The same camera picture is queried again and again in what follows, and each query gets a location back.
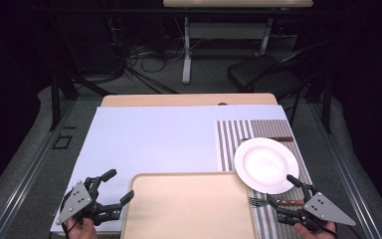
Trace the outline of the striped placemat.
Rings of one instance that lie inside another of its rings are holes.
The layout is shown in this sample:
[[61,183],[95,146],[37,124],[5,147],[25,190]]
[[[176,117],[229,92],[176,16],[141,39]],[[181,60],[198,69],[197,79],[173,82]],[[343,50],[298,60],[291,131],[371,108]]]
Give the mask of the striped placemat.
[[[234,155],[236,149],[241,144],[241,142],[239,142],[240,138],[260,136],[293,137],[291,128],[284,119],[219,120],[216,122],[216,130],[218,135],[219,160],[224,171],[236,171]],[[299,166],[299,177],[297,178],[302,182],[311,183],[309,173],[299,152],[296,140],[279,142],[286,146],[296,157]],[[268,193],[258,192],[249,187],[249,194],[265,199]],[[285,193],[271,195],[276,199],[303,198],[302,191],[295,186]]]

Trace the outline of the black metal stand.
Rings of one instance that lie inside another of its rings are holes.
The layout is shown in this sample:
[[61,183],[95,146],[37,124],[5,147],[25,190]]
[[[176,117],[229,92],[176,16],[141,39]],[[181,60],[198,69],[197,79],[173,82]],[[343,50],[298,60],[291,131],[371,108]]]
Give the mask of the black metal stand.
[[312,76],[306,81],[302,95],[307,103],[320,105],[321,125],[327,133],[331,133],[332,78],[328,76]]
[[85,86],[100,96],[105,97],[110,95],[109,91],[69,70],[55,72],[51,79],[52,124],[50,130],[54,130],[61,121],[60,93],[63,93],[69,101],[75,101],[79,97],[80,94],[75,88],[75,83]]

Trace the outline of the beige tray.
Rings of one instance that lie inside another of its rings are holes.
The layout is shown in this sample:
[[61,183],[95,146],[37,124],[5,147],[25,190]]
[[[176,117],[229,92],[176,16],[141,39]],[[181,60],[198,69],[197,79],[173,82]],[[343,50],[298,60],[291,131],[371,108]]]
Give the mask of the beige tray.
[[141,173],[131,187],[121,239],[257,239],[234,172]]

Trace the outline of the person's right hand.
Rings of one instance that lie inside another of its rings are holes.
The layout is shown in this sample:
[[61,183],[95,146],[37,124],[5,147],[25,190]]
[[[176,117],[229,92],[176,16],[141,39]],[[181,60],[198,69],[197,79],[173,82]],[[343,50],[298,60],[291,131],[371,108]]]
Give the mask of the person's right hand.
[[[333,222],[328,221],[325,226],[325,229],[335,233],[336,225]],[[311,232],[307,230],[302,224],[296,223],[293,225],[294,231],[303,239],[335,239],[334,236],[326,231],[318,230],[316,232]]]

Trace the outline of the wooden-handled fork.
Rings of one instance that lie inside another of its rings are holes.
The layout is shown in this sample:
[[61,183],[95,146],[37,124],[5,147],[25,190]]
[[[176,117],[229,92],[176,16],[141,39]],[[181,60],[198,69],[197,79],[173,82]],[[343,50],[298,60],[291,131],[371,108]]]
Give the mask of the wooden-handled fork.
[[[277,203],[282,206],[292,206],[292,205],[303,205],[304,201],[301,199],[292,199],[292,200],[284,200],[284,199],[276,199]],[[253,206],[267,206],[270,205],[268,200],[264,200],[261,198],[250,197],[249,203]]]

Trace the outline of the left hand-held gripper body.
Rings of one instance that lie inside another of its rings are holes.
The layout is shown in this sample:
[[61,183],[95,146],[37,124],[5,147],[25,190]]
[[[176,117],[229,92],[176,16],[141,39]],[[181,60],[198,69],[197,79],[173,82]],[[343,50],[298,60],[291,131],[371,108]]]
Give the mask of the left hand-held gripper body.
[[89,218],[94,222],[94,226],[118,220],[123,207],[121,203],[103,205],[96,201],[98,188],[102,182],[106,181],[108,181],[106,176],[79,181],[63,199],[57,224],[63,225],[69,218],[80,221]]

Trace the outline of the wooden-handled knife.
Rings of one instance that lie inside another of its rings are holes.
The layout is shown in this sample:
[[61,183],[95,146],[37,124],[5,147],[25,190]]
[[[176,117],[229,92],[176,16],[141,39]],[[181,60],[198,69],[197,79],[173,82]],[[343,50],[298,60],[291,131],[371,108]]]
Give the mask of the wooden-handled knife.
[[247,141],[247,140],[250,140],[250,139],[254,139],[254,138],[263,138],[263,139],[271,139],[271,140],[275,140],[275,141],[293,141],[293,137],[292,136],[269,136],[269,137],[245,137],[245,138],[240,138],[239,139],[239,142],[244,142],[244,141]]

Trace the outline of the person's left hand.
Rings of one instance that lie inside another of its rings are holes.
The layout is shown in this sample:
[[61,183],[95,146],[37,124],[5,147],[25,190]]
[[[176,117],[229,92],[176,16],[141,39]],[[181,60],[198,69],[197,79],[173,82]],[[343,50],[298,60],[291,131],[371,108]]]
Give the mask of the person's left hand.
[[94,222],[89,218],[84,218],[82,224],[79,224],[74,218],[69,218],[66,226],[69,229],[70,239],[97,239]]

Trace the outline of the metal floor rail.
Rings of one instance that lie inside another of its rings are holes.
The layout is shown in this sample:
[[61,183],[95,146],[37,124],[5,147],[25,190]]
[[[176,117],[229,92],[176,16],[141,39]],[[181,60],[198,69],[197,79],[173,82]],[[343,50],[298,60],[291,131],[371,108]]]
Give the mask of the metal floor rail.
[[59,122],[52,124],[52,107],[42,105],[39,115],[14,157],[0,176],[0,239],[6,234],[45,161],[51,144],[70,115],[75,101],[64,101]]
[[350,174],[349,167],[345,162],[336,140],[332,134],[327,132],[322,124],[320,107],[318,105],[309,104],[308,108],[314,117],[314,121],[319,128],[322,138],[325,140],[325,144],[334,161],[339,179],[345,189],[366,239],[382,239],[382,235],[372,218],[370,210],[367,208],[364,198],[357,188],[354,178]]

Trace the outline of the black tape square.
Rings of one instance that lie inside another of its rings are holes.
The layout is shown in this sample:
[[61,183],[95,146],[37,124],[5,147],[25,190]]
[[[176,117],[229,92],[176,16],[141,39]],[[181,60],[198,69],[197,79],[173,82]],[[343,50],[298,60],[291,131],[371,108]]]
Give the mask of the black tape square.
[[52,149],[67,149],[70,146],[72,139],[73,137],[71,135],[59,134],[52,146]]

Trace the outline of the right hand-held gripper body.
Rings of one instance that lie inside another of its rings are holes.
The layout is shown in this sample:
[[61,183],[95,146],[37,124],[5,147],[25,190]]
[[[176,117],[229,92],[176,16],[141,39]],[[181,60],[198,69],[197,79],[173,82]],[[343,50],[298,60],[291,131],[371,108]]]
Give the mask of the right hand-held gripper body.
[[298,186],[303,193],[303,205],[296,210],[283,208],[276,204],[279,223],[295,225],[300,223],[310,231],[325,228],[327,222],[334,222],[346,226],[355,226],[356,222],[343,210],[337,207],[324,194],[316,191],[312,185]]

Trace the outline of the white-legged table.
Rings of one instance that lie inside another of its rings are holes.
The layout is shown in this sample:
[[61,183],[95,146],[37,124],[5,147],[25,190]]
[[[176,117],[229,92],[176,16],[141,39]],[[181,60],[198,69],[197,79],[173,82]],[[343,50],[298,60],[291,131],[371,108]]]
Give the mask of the white-legged table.
[[[172,10],[300,10],[310,8],[313,0],[163,0],[163,6]],[[261,40],[258,55],[266,51],[274,19],[257,20],[191,20],[184,18],[184,65],[182,83],[191,80],[191,39],[252,39]]]

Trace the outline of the white plate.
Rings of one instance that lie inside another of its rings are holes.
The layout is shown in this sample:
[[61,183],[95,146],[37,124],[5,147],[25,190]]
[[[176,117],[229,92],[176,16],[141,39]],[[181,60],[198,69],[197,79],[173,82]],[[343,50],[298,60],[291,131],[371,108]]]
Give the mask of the white plate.
[[262,193],[285,193],[293,188],[287,176],[299,177],[294,154],[282,143],[264,137],[242,142],[235,151],[234,166],[246,185]]

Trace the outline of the light blue table mat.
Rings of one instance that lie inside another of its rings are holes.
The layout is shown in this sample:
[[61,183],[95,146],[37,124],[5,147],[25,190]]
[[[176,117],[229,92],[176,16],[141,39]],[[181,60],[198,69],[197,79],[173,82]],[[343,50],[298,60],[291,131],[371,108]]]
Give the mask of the light blue table mat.
[[219,120],[286,120],[278,105],[200,107],[99,107],[77,158],[68,188],[110,169],[97,200],[112,204],[142,172],[224,171],[219,160]]

